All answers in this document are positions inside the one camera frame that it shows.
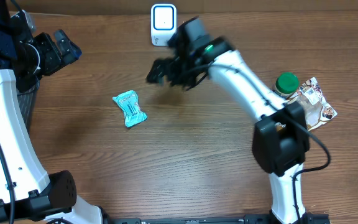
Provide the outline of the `teal snack wrapper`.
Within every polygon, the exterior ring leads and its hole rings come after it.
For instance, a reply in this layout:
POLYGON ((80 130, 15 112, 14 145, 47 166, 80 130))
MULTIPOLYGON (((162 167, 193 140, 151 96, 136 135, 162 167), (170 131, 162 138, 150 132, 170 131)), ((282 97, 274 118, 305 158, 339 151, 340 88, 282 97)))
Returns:
POLYGON ((124 124, 127 128, 131 128, 147 119, 147 115, 139 106, 139 97, 134 90, 114 96, 112 100, 124 113, 124 124))

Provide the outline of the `green lid jar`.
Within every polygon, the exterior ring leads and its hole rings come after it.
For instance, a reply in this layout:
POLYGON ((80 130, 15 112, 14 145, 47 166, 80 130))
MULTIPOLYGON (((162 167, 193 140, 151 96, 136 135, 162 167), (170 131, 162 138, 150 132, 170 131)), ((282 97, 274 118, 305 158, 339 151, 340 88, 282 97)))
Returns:
POLYGON ((273 90, 282 98, 287 99, 297 91, 300 85, 298 77, 294 73, 282 73, 275 81, 273 90))

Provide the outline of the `beige dried food pouch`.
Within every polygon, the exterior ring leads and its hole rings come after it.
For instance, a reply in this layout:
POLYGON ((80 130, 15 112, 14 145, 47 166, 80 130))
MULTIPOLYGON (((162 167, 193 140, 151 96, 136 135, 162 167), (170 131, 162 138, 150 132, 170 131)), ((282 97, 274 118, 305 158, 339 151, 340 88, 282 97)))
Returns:
POLYGON ((285 100, 288 104, 297 102, 303 107, 308 131, 326 124, 337 115, 336 110, 326 101, 315 77, 302 83, 297 91, 285 100))

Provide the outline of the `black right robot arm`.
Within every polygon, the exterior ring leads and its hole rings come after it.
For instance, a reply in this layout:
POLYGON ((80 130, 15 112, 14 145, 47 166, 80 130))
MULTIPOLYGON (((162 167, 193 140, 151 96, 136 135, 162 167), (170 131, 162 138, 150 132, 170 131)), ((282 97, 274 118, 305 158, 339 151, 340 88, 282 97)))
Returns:
POLYGON ((298 182, 309 137, 305 113, 287 104, 247 66, 241 53, 223 36, 212 38, 197 17, 184 22, 164 43, 172 57, 156 59, 147 82, 168 81, 189 90, 210 78, 226 90, 254 121, 252 153, 269 174, 271 214, 279 223, 301 223, 306 210, 298 182))

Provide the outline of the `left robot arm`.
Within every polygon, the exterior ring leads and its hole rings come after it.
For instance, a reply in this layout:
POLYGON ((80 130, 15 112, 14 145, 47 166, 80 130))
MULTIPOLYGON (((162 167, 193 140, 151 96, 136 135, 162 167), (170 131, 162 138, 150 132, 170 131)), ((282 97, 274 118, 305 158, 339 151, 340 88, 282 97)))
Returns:
POLYGON ((49 174, 41 165, 18 98, 33 94, 40 80, 81 55, 62 30, 34 35, 24 11, 10 15, 0 1, 0 223, 107 223, 103 209, 76 192, 67 170, 49 174))

